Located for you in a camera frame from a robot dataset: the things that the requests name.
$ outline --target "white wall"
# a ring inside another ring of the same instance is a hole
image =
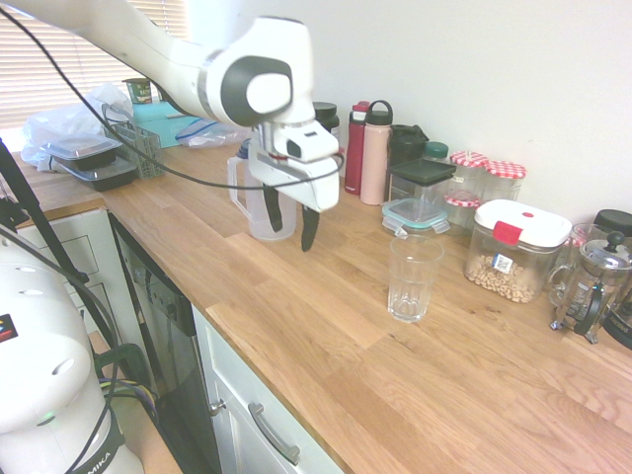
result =
[[[632,212],[632,3],[621,0],[190,0],[223,42],[259,15],[311,32],[315,100],[347,123],[388,100],[450,149],[528,169],[519,200],[592,219]],[[206,41],[194,25],[194,38]]]

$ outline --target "cabinet handle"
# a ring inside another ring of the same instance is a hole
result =
[[[280,439],[275,434],[275,432],[273,432],[268,427],[266,421],[264,420],[264,417],[262,416],[262,414],[264,413],[264,406],[260,403],[249,403],[248,411],[252,415],[257,428],[261,430],[261,433],[266,437],[273,448],[276,449],[276,451],[285,459],[287,459],[292,465],[297,466],[300,449],[298,448],[298,446],[288,446],[287,444],[285,444],[285,442],[283,442],[283,440]]]
[[[208,407],[208,412],[210,412],[210,415],[212,417],[216,417],[217,415],[219,415],[219,412],[221,411],[222,408],[226,408],[226,402],[224,402],[220,398],[218,402],[210,404],[210,406]]]

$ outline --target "plastic pitcher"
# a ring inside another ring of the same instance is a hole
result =
[[[237,167],[241,165],[244,168],[244,186],[262,186],[262,182],[250,174],[247,151],[246,153],[241,152],[242,150],[237,156],[228,160],[228,184],[237,185]],[[247,190],[244,194],[246,195],[245,205],[243,200],[239,199],[238,190],[229,190],[230,200],[248,217],[248,226],[253,237],[259,240],[274,241],[286,239],[294,233],[296,228],[296,201],[294,199],[281,192],[278,193],[278,207],[280,208],[283,227],[279,232],[275,232],[268,217],[264,192],[262,190]]]

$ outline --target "dish rack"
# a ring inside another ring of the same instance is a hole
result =
[[[158,163],[164,163],[162,149],[160,147],[160,136],[158,134],[137,126],[133,117],[124,110],[109,104],[103,104],[102,111],[104,119],[121,138]],[[108,111],[126,116],[127,121],[114,121],[109,119],[107,116]],[[106,137],[120,141],[108,129],[106,129]],[[138,153],[124,146],[124,144],[117,149],[117,155],[136,165],[136,175],[141,180],[147,180],[165,174],[165,170],[147,161]]]

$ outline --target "dishwasher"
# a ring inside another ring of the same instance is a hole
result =
[[[220,474],[191,303],[110,214],[157,393],[158,429],[185,474]]]

